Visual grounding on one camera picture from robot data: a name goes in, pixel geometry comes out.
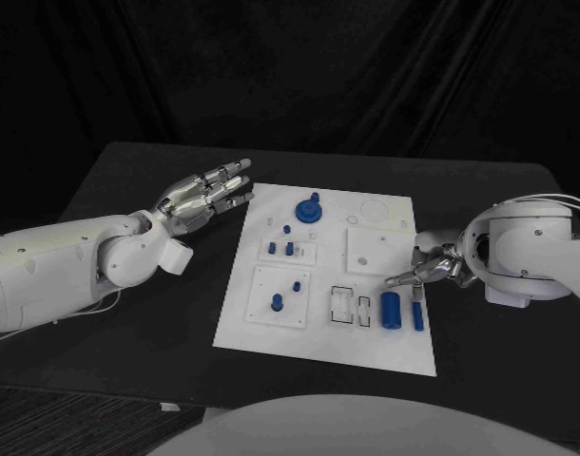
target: blue object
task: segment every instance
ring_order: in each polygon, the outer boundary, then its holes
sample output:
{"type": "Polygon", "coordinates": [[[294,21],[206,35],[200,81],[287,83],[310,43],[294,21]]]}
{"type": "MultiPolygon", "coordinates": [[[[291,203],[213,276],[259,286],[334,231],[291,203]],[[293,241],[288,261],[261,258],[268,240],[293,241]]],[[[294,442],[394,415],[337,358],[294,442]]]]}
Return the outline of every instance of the blue object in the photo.
{"type": "Polygon", "coordinates": [[[275,294],[272,296],[272,304],[271,304],[271,309],[275,312],[280,312],[285,306],[283,305],[283,296],[280,294],[275,294]]]}
{"type": "Polygon", "coordinates": [[[298,202],[295,206],[295,218],[303,223],[314,223],[320,221],[320,216],[323,215],[323,209],[319,204],[319,193],[314,192],[310,199],[298,202]]]}
{"type": "Polygon", "coordinates": [[[422,317],[422,304],[421,302],[412,302],[412,317],[415,320],[415,331],[424,330],[424,317],[422,317]]]}
{"type": "Polygon", "coordinates": [[[382,327],[396,330],[401,327],[401,298],[396,293],[386,292],[381,295],[382,327]]]}

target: black curtain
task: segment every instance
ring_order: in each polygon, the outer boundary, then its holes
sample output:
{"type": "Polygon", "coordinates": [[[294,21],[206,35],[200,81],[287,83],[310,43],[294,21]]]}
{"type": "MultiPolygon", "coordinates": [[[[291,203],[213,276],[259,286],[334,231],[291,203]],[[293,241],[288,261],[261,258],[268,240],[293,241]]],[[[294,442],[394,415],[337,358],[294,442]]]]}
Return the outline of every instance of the black curtain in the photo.
{"type": "Polygon", "coordinates": [[[505,0],[121,0],[133,53],[184,144],[415,155],[505,0]]]}

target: white board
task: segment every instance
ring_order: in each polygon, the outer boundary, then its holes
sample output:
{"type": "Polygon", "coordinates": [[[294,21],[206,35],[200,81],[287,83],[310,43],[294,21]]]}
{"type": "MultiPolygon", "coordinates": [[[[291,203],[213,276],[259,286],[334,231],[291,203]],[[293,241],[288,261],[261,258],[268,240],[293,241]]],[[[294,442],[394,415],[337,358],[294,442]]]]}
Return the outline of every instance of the white board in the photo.
{"type": "Polygon", "coordinates": [[[409,269],[415,237],[411,199],[264,183],[255,183],[254,193],[213,347],[435,376],[427,302],[422,300],[425,330],[417,332],[411,288],[388,290],[383,284],[385,276],[409,269]],[[319,192],[323,216],[319,222],[307,224],[295,218],[294,209],[313,192],[319,192]],[[283,230],[285,225],[291,228],[288,234],[283,230]],[[272,255],[268,253],[270,241],[275,242],[272,255]],[[304,262],[295,262],[295,259],[288,262],[288,242],[294,243],[294,252],[295,246],[303,245],[298,252],[303,251],[303,257],[308,258],[304,262]],[[259,268],[288,271],[274,271],[271,275],[280,278],[272,280],[255,279],[259,268]],[[291,295],[290,281],[301,273],[308,273],[308,290],[304,290],[306,285],[301,287],[307,305],[304,311],[303,303],[291,307],[301,318],[295,319],[293,314],[280,317],[285,308],[272,312],[272,295],[280,293],[290,300],[297,298],[291,295]],[[274,284],[267,291],[255,292],[254,287],[265,288],[270,281],[274,284]],[[333,295],[333,287],[337,287],[339,295],[333,295]],[[345,288],[352,290],[345,298],[355,313],[350,324],[332,322],[332,306],[342,306],[345,288]],[[381,326],[379,299],[386,291],[401,295],[399,330],[381,326]],[[255,309],[254,317],[248,316],[249,309],[255,309]],[[262,321],[255,317],[258,311],[265,312],[262,321]]]}

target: white cable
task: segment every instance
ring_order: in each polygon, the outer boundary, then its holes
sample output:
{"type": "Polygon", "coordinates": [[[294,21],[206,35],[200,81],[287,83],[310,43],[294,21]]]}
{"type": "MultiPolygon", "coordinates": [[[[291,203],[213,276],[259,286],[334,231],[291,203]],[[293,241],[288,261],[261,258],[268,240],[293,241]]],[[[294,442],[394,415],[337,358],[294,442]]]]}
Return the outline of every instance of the white cable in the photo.
{"type": "Polygon", "coordinates": [[[529,201],[548,201],[548,202],[555,202],[555,203],[561,204],[562,206],[567,206],[567,207],[571,207],[572,209],[580,210],[580,206],[577,206],[574,204],[570,204],[568,202],[558,201],[558,200],[549,199],[549,198],[541,198],[541,197],[568,198],[570,200],[575,200],[575,201],[580,202],[580,199],[575,198],[571,195],[548,193],[548,194],[529,195],[529,196],[525,196],[525,197],[518,197],[518,198],[513,198],[513,199],[508,199],[503,203],[515,202],[515,201],[528,201],[528,200],[529,201]]]}
{"type": "MultiPolygon", "coordinates": [[[[118,304],[121,300],[121,290],[118,290],[118,297],[115,298],[115,302],[105,308],[105,309],[99,309],[96,311],[88,311],[88,312],[83,312],[83,313],[70,313],[68,316],[65,316],[63,318],[59,318],[59,320],[65,320],[66,318],[72,318],[75,316],[81,316],[81,315],[92,315],[92,314],[101,314],[102,312],[107,312],[109,311],[115,305],[118,304]]],[[[32,328],[24,328],[23,330],[17,330],[17,331],[13,331],[13,332],[8,332],[7,334],[4,334],[1,337],[0,337],[0,341],[4,340],[7,337],[10,337],[11,335],[16,335],[27,330],[30,330],[32,328]]]]}

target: white robotic arm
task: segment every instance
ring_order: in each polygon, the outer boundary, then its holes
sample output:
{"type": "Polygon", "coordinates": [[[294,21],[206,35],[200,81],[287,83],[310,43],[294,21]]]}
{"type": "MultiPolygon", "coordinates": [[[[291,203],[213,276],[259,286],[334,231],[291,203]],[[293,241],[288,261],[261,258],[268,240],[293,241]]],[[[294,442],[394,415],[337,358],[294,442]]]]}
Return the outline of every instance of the white robotic arm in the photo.
{"type": "Polygon", "coordinates": [[[143,283],[157,266],[180,275],[193,251],[173,238],[252,199],[252,193],[226,198],[248,182],[235,174],[249,165],[245,159],[182,180],[150,212],[59,223],[1,236],[0,333],[73,314],[143,283]]]}
{"type": "Polygon", "coordinates": [[[532,299],[580,297],[580,237],[568,206],[580,207],[542,197],[495,205],[461,234],[422,232],[412,270],[389,277],[386,285],[412,285],[420,299],[427,282],[451,278],[464,288],[480,279],[487,301],[519,308],[532,299]]]}

